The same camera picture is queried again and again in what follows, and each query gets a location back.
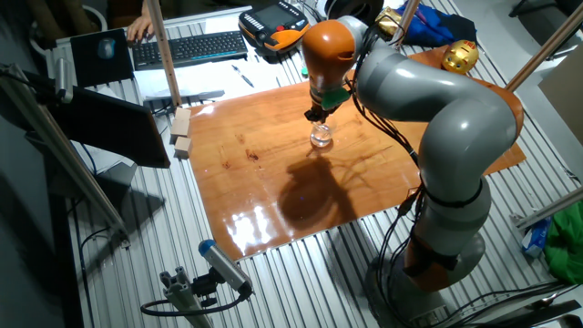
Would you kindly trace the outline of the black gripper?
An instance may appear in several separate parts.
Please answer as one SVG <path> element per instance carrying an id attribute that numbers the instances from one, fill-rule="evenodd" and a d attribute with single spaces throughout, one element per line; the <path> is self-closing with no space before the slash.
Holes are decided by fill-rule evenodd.
<path id="1" fill-rule="evenodd" d="M 327 118 L 334 113 L 336 107 L 324 108 L 321 104 L 312 102 L 312 106 L 309 111 L 304 113 L 306 119 L 310 122 L 315 122 L 320 125 L 326 123 Z"/>

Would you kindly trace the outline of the person's bare hand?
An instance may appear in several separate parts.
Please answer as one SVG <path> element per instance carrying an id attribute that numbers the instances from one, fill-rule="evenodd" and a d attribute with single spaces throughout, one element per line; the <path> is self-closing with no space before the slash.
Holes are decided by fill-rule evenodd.
<path id="1" fill-rule="evenodd" d="M 154 35 L 154 27 L 149 14 L 142 14 L 136 18 L 127 29 L 127 41 L 130 44 L 140 43 Z"/>

